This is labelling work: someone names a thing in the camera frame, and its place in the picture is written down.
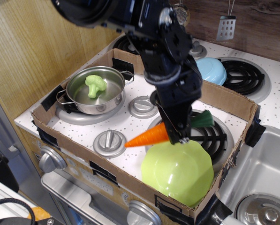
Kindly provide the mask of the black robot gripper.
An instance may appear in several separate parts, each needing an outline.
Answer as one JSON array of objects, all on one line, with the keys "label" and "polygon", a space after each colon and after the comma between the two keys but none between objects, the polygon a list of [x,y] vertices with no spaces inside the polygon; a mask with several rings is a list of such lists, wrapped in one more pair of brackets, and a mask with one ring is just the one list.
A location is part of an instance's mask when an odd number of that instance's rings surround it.
[{"label": "black robot gripper", "polygon": [[170,143],[188,143],[191,105],[201,97],[202,88],[202,77],[194,58],[188,55],[170,79],[157,81],[157,76],[148,72],[144,72],[144,77],[155,86],[150,100],[159,110]]}]

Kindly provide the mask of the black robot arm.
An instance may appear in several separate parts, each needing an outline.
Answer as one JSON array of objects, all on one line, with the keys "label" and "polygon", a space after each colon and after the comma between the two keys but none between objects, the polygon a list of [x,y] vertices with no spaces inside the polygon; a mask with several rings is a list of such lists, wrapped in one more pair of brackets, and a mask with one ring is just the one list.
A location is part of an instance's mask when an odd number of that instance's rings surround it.
[{"label": "black robot arm", "polygon": [[124,33],[140,55],[145,80],[155,86],[157,106],[172,144],[191,137],[192,103],[203,79],[189,54],[192,37],[179,24],[167,0],[54,0],[58,13],[86,28],[102,26]]}]

